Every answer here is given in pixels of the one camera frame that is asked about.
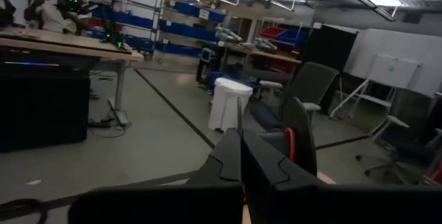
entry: black computer tower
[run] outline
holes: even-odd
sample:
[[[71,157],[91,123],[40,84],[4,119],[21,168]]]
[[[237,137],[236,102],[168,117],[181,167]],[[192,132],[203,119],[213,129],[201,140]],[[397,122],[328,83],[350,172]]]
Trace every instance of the black computer tower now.
[[[84,141],[89,88],[87,71],[0,65],[0,152]]]

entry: black floor tape line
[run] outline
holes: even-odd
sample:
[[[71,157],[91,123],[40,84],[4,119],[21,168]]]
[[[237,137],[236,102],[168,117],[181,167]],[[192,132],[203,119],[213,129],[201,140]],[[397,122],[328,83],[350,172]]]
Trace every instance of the black floor tape line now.
[[[356,142],[356,141],[359,141],[359,140],[364,140],[366,138],[369,138],[369,136],[364,135],[364,136],[357,137],[357,138],[350,138],[350,139],[342,140],[342,141],[339,141],[339,142],[333,142],[331,144],[323,144],[323,145],[319,145],[319,146],[315,147],[315,149],[318,151],[318,150],[325,149],[325,148],[336,147],[338,145],[348,144],[348,143]]]
[[[192,128],[195,133],[197,133],[201,137],[201,139],[203,139],[203,141],[206,142],[206,144],[210,148],[215,148],[215,145],[212,143],[212,141],[210,141],[209,138],[203,134],[203,132],[201,132],[186,116],[184,116],[184,114],[180,110],[178,110],[176,106],[174,106],[172,102],[168,100],[166,96],[164,96],[158,90],[158,88],[156,88],[143,74],[141,74],[138,69],[135,69],[135,72],[137,72],[137,74],[166,102],[166,104],[168,104],[172,108],[173,111],[175,111],[176,114],[178,114],[180,118],[182,118],[186,122],[187,125]]]
[[[116,187],[103,187],[104,189],[110,189],[110,188],[115,188],[115,189],[137,189],[137,188],[144,188],[144,187],[152,187],[152,186],[156,186],[156,185],[163,185],[166,183],[173,183],[179,180],[185,180],[190,178],[196,171],[191,171],[191,172],[186,172],[186,173],[182,173],[182,174],[176,174],[176,175],[172,175],[172,176],[165,176],[163,178],[156,178],[156,179],[151,179],[151,180],[146,180],[144,182],[140,182],[140,183],[131,183],[129,185],[122,185],[122,186],[116,186]],[[59,199],[55,199],[55,200],[49,200],[46,202],[42,203],[42,207],[44,207],[44,209],[50,211],[52,209],[57,209],[60,207],[66,207],[69,206],[71,204],[74,203],[74,201],[79,198],[82,194],[78,194],[76,196],[67,196],[67,197],[63,197],[63,198],[59,198]],[[13,218],[19,218],[22,216],[27,216],[29,214],[36,214],[39,213],[39,210],[34,208],[34,207],[18,207],[14,210],[11,211],[1,211],[0,208],[0,221],[6,221],[6,220],[10,220]]]
[[[150,71],[167,72],[167,73],[184,73],[186,75],[195,75],[195,73],[186,72],[186,71],[170,71],[170,70],[167,70],[167,69],[159,69],[159,68],[137,68],[137,67],[134,67],[134,66],[133,66],[133,68],[134,69],[150,70]]]

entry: person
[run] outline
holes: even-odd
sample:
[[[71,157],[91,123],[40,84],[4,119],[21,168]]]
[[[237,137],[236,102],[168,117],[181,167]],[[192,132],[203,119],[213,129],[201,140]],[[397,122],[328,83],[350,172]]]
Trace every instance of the person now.
[[[53,32],[79,35],[82,30],[90,30],[85,19],[71,12],[60,11],[57,0],[32,0],[24,11],[24,19],[37,20],[40,29]]]

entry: chair armrest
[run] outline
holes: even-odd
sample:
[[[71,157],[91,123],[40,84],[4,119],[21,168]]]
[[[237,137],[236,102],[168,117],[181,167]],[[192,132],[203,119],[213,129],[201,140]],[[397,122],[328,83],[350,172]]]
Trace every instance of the chair armrest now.
[[[276,89],[282,89],[283,88],[281,83],[264,81],[264,80],[260,81],[260,86],[262,88],[276,88]]]
[[[442,139],[441,139],[441,137],[442,137],[442,130],[436,128],[435,131],[436,131],[436,136],[435,136],[433,139],[431,139],[431,140],[425,145],[425,147],[436,149],[436,148],[438,147],[438,144],[440,143],[440,141],[442,141]]]
[[[407,123],[405,123],[404,121],[394,117],[393,115],[388,115],[387,116],[387,121],[390,122],[390,123],[393,123],[393,124],[397,124],[400,127],[405,127],[405,128],[409,128],[410,127]]]
[[[320,106],[311,102],[302,103],[306,111],[319,111]]]

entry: workbench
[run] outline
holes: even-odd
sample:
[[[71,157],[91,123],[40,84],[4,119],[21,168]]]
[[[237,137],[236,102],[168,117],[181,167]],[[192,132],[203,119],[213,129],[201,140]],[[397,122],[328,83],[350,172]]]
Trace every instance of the workbench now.
[[[282,73],[282,72],[275,72],[275,71],[264,71],[260,69],[250,68],[250,60],[252,57],[262,57],[264,59],[272,59],[272,60],[278,60],[278,61],[284,61],[289,62],[291,64],[301,64],[301,61],[298,61],[297,59],[287,57],[284,55],[278,55],[278,54],[271,54],[266,53],[260,50],[247,48],[244,46],[241,46],[239,44],[231,44],[231,43],[225,43],[224,47],[226,48],[224,52],[224,57],[222,58],[222,65],[221,65],[221,71],[225,69],[225,66],[227,64],[227,61],[229,59],[228,50],[233,50],[239,53],[245,54],[244,59],[244,65],[242,67],[241,77],[259,77],[264,80],[288,80],[290,81],[293,77],[293,74],[295,72],[296,66],[294,66],[289,73]]]
[[[51,59],[55,60],[57,64],[69,64],[77,68],[86,63],[90,64],[90,70],[116,72],[118,74],[117,90],[115,97],[108,98],[108,102],[119,123],[121,125],[129,123],[125,112],[122,110],[124,71],[127,62],[144,61],[144,57],[138,52],[130,49],[130,51],[118,50],[112,44],[102,43],[98,39],[89,37],[23,28],[1,29],[0,48],[2,51],[36,54],[33,56],[27,55],[26,59],[37,61],[37,58],[41,56],[50,55]],[[9,62],[15,62],[15,56],[8,56],[7,59]]]

